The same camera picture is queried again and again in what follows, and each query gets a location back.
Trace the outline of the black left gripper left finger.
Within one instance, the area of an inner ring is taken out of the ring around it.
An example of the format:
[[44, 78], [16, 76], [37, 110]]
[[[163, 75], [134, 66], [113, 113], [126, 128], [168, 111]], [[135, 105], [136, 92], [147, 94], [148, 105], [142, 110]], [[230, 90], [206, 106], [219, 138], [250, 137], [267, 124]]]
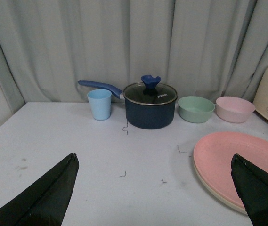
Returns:
[[71, 153], [0, 208], [0, 226], [62, 225], [79, 170]]

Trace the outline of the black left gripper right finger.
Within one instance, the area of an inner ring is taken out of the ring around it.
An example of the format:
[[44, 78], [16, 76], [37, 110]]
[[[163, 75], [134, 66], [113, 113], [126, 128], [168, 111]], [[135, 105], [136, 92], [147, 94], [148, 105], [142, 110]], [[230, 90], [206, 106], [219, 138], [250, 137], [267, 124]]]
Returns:
[[235, 154], [231, 177], [252, 224], [268, 226], [268, 173]]

